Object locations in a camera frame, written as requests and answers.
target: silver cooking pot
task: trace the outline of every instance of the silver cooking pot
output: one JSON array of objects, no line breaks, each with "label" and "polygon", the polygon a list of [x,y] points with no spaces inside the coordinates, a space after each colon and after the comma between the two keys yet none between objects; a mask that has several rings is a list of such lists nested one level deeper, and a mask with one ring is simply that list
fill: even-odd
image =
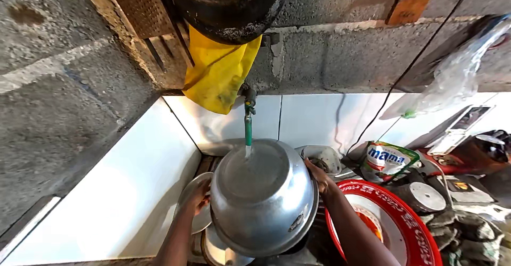
[{"label": "silver cooking pot", "polygon": [[230,151],[211,184],[212,220],[231,249],[264,257],[293,247],[309,230],[319,201],[317,183],[300,155],[274,139]]}]

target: white tile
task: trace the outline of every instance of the white tile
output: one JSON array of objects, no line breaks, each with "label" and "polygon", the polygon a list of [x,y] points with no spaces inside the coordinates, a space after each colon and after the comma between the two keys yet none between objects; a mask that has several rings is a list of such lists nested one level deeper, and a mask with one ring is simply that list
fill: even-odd
[{"label": "white tile", "polygon": [[496,96],[489,99],[485,105],[493,105],[495,107],[469,129],[469,134],[474,135],[492,130],[505,130],[506,132],[511,133],[511,111],[509,111],[510,102],[510,92],[498,93]]},{"label": "white tile", "polygon": [[399,121],[380,139],[399,146],[415,148],[425,146],[428,141],[443,133],[451,123],[448,121],[468,105],[483,104],[495,93],[476,93],[464,103],[416,118],[400,118]]},{"label": "white tile", "polygon": [[[238,97],[227,115],[210,112],[185,96],[163,97],[201,152],[224,156],[233,145],[244,144],[244,97]],[[252,116],[253,138],[278,138],[280,95],[259,95]]]},{"label": "white tile", "polygon": [[156,255],[200,157],[160,98],[2,266]]},{"label": "white tile", "polygon": [[[386,95],[386,93],[284,95],[280,140],[292,147],[328,145],[339,153],[345,153],[373,119]],[[402,95],[391,94],[381,113]],[[376,119],[353,149],[365,141],[380,138],[397,119],[397,117],[388,120]]]}]

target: mama detergent pouch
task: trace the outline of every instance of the mama detergent pouch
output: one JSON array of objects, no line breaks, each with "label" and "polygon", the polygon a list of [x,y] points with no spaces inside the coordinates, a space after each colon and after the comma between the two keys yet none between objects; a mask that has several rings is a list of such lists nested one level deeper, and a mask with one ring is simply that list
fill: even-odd
[{"label": "mama detergent pouch", "polygon": [[361,171],[367,180],[383,182],[384,178],[396,174],[417,160],[419,156],[412,150],[382,141],[371,141]]}]

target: perforated metal sheet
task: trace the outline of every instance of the perforated metal sheet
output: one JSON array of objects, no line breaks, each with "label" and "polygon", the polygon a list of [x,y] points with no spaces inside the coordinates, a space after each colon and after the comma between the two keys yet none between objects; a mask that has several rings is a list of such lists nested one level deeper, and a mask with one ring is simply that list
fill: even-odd
[{"label": "perforated metal sheet", "polygon": [[140,39],[171,34],[172,25],[160,0],[117,0]]}]

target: yellow cloth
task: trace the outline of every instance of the yellow cloth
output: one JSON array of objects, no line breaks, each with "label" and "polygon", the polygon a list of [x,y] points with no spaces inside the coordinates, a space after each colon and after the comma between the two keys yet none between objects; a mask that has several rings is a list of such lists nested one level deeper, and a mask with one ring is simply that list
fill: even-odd
[{"label": "yellow cloth", "polygon": [[182,91],[203,108],[227,114],[256,59],[262,35],[248,44],[231,46],[206,38],[192,26],[189,31],[195,67],[188,67]]}]

